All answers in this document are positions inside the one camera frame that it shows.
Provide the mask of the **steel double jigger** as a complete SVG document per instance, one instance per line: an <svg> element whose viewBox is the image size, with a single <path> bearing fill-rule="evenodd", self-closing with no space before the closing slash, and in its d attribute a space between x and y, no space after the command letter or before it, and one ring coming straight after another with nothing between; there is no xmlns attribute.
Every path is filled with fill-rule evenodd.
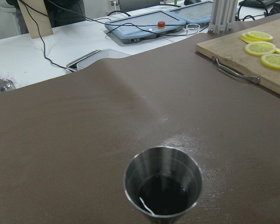
<svg viewBox="0 0 280 224"><path fill-rule="evenodd" d="M133 157L123 180L128 201L152 224L173 224L199 200L203 178L195 160L157 146Z"/></svg>

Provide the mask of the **kitchen scale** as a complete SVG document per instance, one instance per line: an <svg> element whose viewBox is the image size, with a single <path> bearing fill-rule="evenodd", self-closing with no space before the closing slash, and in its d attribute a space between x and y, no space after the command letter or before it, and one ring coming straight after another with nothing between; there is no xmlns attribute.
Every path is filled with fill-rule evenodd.
<svg viewBox="0 0 280 224"><path fill-rule="evenodd" d="M78 59L75 59L74 61L68 63L66 68L71 72L82 70L98 60L97 57L99 52L101 52L101 50L95 50Z"/></svg>

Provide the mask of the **blue teach pendant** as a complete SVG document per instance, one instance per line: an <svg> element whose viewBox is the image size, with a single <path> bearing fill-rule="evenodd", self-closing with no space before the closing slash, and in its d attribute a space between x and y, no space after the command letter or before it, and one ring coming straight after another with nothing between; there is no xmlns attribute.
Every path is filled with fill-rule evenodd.
<svg viewBox="0 0 280 224"><path fill-rule="evenodd" d="M213 2L211 0L193 3L187 6L169 10L178 18L185 20L188 24L208 25L211 18Z"/></svg>
<svg viewBox="0 0 280 224"><path fill-rule="evenodd" d="M178 32L186 24L171 12L157 10L106 22L105 28L122 43L130 44Z"/></svg>

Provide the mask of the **bamboo cutting board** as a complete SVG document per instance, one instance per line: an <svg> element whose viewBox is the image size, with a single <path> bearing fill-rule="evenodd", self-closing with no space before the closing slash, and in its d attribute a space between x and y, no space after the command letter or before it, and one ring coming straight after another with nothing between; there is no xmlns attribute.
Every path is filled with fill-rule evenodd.
<svg viewBox="0 0 280 224"><path fill-rule="evenodd" d="M246 76L258 76L260 85L280 95L280 70L264 66L257 56L245 52L246 43L241 35L248 31L261 31L273 36L272 43L280 49L280 19L267 21L236 22L239 30L196 45L196 51L212 58L217 56L220 63Z"/></svg>

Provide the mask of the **lemon slice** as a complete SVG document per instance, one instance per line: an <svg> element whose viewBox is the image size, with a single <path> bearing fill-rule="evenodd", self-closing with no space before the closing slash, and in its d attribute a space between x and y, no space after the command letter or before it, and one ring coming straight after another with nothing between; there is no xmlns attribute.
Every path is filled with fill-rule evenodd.
<svg viewBox="0 0 280 224"><path fill-rule="evenodd" d="M272 54L275 50L274 44L265 41L251 42L245 46L245 52L253 56Z"/></svg>
<svg viewBox="0 0 280 224"><path fill-rule="evenodd" d="M263 65L280 70L280 54L266 54L261 56L260 61Z"/></svg>
<svg viewBox="0 0 280 224"><path fill-rule="evenodd" d="M260 32L260 31L248 31L241 35L241 40L246 43L265 41L270 42L273 40L273 37L270 34Z"/></svg>

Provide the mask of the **small steel cup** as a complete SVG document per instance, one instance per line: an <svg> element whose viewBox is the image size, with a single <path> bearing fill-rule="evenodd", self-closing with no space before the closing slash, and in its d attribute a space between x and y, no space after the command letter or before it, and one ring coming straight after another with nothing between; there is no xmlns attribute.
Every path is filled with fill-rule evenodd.
<svg viewBox="0 0 280 224"><path fill-rule="evenodd" d="M4 92L8 92L11 90L15 90L16 87L14 83L9 79L0 79L0 94Z"/></svg>

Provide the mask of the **wooden plank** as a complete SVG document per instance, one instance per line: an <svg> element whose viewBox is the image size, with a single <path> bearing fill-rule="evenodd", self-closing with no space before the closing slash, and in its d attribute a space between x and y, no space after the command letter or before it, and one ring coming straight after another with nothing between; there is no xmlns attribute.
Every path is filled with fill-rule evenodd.
<svg viewBox="0 0 280 224"><path fill-rule="evenodd" d="M18 0L18 4L32 39L53 34L43 0Z"/></svg>

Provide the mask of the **aluminium frame post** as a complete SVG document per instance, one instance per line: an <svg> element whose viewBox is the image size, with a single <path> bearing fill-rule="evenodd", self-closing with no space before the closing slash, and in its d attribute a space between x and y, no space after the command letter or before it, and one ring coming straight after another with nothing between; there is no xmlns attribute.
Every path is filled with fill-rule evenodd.
<svg viewBox="0 0 280 224"><path fill-rule="evenodd" d="M208 33L231 31L237 5L237 0L213 0Z"/></svg>

